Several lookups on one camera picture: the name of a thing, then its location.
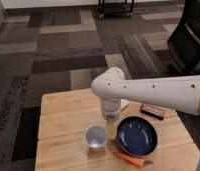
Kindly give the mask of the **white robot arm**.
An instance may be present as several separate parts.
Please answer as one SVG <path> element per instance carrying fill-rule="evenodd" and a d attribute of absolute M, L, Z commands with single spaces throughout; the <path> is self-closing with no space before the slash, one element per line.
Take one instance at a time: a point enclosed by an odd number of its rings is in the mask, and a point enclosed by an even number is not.
<path fill-rule="evenodd" d="M 126 80 L 120 68 L 111 67 L 92 81 L 91 89 L 101 99 L 103 118 L 111 122 L 119 119 L 123 100 L 200 116 L 200 75 Z"/>

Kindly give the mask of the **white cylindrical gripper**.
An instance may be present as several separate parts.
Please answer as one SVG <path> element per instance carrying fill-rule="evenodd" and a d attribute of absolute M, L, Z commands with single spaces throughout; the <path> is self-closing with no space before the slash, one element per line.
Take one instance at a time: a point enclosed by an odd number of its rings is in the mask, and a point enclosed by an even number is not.
<path fill-rule="evenodd" d="M 119 99 L 101 100 L 102 116 L 107 121 L 116 121 L 121 114 L 121 101 Z M 106 123 L 106 131 L 110 139 L 116 138 L 117 126 L 113 122 Z"/>

